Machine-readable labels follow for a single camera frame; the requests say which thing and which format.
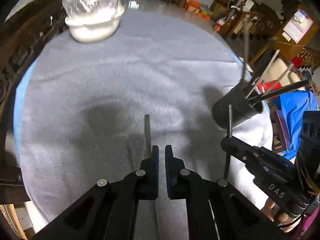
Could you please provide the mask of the dark grey utensil holder cup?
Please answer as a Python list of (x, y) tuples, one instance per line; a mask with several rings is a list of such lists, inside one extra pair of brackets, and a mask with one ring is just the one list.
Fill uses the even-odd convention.
[(232, 125), (237, 126), (263, 112), (263, 103), (255, 105), (245, 98), (245, 87), (248, 82), (238, 83), (212, 107), (212, 115), (216, 124), (222, 128), (229, 127), (229, 105), (232, 106)]

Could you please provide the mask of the blue jacket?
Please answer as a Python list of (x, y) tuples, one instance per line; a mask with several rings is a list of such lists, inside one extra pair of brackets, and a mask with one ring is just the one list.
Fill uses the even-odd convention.
[(311, 91), (297, 90), (281, 94), (273, 99), (273, 103), (283, 113), (291, 141), (288, 150), (283, 151), (283, 157), (291, 160), (297, 155), (300, 146), (303, 114), (305, 111), (316, 111), (317, 101)]

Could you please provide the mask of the red plastic stool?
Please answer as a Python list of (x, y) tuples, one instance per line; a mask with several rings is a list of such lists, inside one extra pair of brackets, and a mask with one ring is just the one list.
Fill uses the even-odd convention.
[[(261, 94), (265, 93), (273, 84), (275, 83), (275, 80), (274, 81), (271, 81), (269, 83), (258, 83), (258, 89), (260, 91)], [(281, 83), (277, 83), (276, 86), (274, 86), (272, 88), (272, 91), (274, 90), (277, 90), (277, 89), (280, 89), (282, 87)], [(272, 96), (272, 97), (268, 97), (266, 98), (265, 100), (269, 100), (269, 99), (275, 99), (277, 98), (278, 95), (276, 96)]]

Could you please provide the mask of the cream sofa chair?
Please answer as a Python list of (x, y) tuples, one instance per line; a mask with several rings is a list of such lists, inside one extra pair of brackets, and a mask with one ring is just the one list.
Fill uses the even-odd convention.
[[(287, 67), (288, 66), (282, 59), (276, 59), (269, 69), (262, 75), (261, 83), (269, 83), (276, 80), (287, 69)], [(294, 70), (295, 67), (293, 67), (291, 71), (280, 80), (282, 87), (300, 81), (299, 76), (294, 72)]]

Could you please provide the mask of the grey table cloth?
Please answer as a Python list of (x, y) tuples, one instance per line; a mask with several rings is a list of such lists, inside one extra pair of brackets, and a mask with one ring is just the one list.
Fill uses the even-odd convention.
[(241, 72), (219, 35), (163, 14), (128, 10), (117, 31), (95, 43), (57, 35), (16, 89), (14, 136), (29, 198), (51, 222), (99, 179), (137, 170), (147, 156), (148, 115), (159, 197), (140, 202), (135, 239), (188, 239), (185, 201), (168, 198), (164, 148), (202, 178), (222, 178), (226, 133), (212, 106)]

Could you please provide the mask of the wooden stair railing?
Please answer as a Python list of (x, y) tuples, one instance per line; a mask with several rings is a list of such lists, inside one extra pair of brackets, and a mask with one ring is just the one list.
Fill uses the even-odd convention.
[(247, 20), (247, 29), (249, 38), (260, 40), (268, 40), (276, 35), (281, 28), (281, 20), (276, 12), (269, 6), (262, 3), (256, 11), (240, 10), (235, 13), (235, 16), (227, 24), (228, 30), (226, 35), (235, 39), (236, 37), (243, 38), (244, 36), (244, 19)]

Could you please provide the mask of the orange box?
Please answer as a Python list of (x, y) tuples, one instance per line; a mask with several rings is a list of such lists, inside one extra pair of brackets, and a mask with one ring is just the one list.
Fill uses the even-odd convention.
[(185, 11), (195, 15), (197, 15), (200, 12), (200, 8), (201, 8), (201, 3), (195, 0), (189, 0), (184, 5)]

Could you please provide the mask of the white bowl with plastic wrap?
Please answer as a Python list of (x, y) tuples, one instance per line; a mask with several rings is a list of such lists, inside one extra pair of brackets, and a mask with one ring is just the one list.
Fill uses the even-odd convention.
[(65, 24), (78, 42), (91, 43), (110, 37), (125, 12), (121, 0), (62, 0)]

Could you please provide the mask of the wall calendar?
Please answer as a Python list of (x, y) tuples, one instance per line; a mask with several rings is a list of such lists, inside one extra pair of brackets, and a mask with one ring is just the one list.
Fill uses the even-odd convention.
[(298, 43), (313, 24), (311, 17), (301, 9), (298, 9), (283, 28), (282, 36), (287, 40)]

